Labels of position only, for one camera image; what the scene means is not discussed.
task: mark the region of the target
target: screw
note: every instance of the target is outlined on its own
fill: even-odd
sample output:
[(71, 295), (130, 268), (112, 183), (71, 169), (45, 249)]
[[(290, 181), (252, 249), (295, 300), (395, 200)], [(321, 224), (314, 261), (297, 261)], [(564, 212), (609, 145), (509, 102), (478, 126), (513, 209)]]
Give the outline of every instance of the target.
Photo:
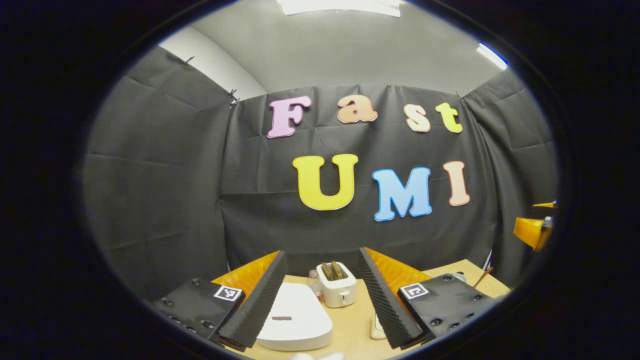
[(202, 326), (206, 327), (207, 329), (213, 329), (215, 327), (215, 325), (213, 325), (212, 322), (207, 321), (207, 320), (203, 320), (202, 321)]

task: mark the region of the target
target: letter u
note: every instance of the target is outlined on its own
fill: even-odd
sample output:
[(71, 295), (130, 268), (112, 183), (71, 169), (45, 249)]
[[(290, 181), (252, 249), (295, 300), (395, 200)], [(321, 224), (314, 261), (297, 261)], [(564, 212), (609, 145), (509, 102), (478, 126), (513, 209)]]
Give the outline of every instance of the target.
[(353, 165), (358, 162), (358, 156), (338, 154), (331, 161), (338, 165), (340, 191), (326, 196), (320, 190), (320, 167), (324, 165), (324, 159), (320, 156), (301, 156), (293, 160), (293, 167), (298, 169), (298, 191), (304, 205), (315, 210), (336, 210), (347, 206), (353, 199)]

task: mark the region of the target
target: letter m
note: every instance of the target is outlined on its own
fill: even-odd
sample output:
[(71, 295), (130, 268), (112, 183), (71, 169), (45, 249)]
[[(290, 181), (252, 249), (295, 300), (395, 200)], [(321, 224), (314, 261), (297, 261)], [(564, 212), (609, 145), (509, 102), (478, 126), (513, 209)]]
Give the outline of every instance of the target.
[(406, 186), (403, 186), (393, 170), (375, 171), (373, 179), (378, 182), (380, 189), (380, 210), (374, 216), (376, 221), (387, 221), (396, 217), (396, 213), (391, 209), (392, 203), (400, 217), (404, 217), (407, 211), (413, 217), (431, 213), (428, 183), (430, 173), (426, 167), (417, 167), (411, 170), (409, 180)]

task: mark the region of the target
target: black backdrop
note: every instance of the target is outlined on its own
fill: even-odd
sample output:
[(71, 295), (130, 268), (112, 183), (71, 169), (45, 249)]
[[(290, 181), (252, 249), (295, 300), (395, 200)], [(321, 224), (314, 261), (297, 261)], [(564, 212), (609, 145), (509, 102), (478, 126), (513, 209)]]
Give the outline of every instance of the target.
[[(338, 100), (366, 95), (378, 118), (343, 124)], [(274, 100), (308, 95), (296, 133), (269, 139)], [(435, 107), (457, 109), (461, 133), (447, 130)], [(405, 104), (419, 104), (428, 133), (406, 124)], [(306, 207), (298, 195), (299, 156), (325, 159), (321, 188), (337, 192), (335, 154), (356, 154), (355, 194), (335, 211)], [(442, 165), (465, 164), (468, 204), (449, 205)], [(515, 283), (530, 252), (513, 236), (515, 217), (556, 196), (550, 131), (523, 84), (505, 71), (459, 98), (396, 85), (288, 90), (241, 101), (230, 110), (224, 89), (156, 47), (114, 87), (102, 106), (84, 164), (84, 196), (96, 239), (126, 283), (154, 299), (197, 275), (216, 277), (275, 250), (289, 273), (321, 261), (356, 271), (357, 248), (370, 247), (415, 268), (469, 259)], [(422, 217), (377, 222), (375, 170), (393, 169), (406, 184), (428, 167)]]
[(228, 112), (224, 89), (156, 47), (95, 120), (83, 170), (88, 219), (144, 299), (227, 271), (216, 198)]

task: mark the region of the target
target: white object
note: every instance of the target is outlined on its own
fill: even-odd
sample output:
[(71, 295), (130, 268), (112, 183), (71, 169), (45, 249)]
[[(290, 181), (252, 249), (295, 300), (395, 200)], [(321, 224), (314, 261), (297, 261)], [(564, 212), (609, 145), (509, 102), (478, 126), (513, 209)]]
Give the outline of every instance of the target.
[(296, 355), (293, 355), (289, 360), (316, 360), (313, 356), (309, 354), (304, 354), (303, 352), (299, 352)]
[[(313, 356), (299, 352), (293, 355), (289, 360), (316, 360)], [(344, 360), (344, 354), (340, 352), (332, 352), (331, 354), (321, 357), (318, 360)]]
[(327, 356), (323, 356), (318, 360), (344, 360), (344, 354), (341, 352), (332, 352)]
[(322, 301), (322, 284), (320, 278), (318, 278), (317, 270), (309, 270), (309, 277), (307, 277), (307, 286), (313, 290), (317, 299)]
[(507, 62), (504, 61), (504, 59), (501, 58), (500, 55), (496, 54), (495, 51), (489, 49), (487, 45), (480, 43), (476, 51), (481, 53), (485, 58), (491, 60), (491, 62), (498, 66), (500, 70), (504, 70), (507, 68)]
[(332, 329), (331, 318), (307, 285), (284, 282), (256, 341), (273, 350), (312, 350), (331, 342)]
[(342, 263), (336, 262), (342, 272), (347, 276), (344, 279), (329, 281), (322, 271), (322, 264), (316, 267), (320, 282), (322, 283), (322, 294), (324, 304), (328, 307), (341, 307), (351, 305), (356, 302), (356, 278)]
[(373, 318), (371, 319), (371, 338), (373, 340), (382, 340), (387, 338), (384, 329), (382, 329), (382, 325), (380, 325), (380, 320), (378, 319), (377, 314), (373, 314)]
[(278, 0), (285, 15), (319, 10), (358, 10), (400, 17), (400, 0)]

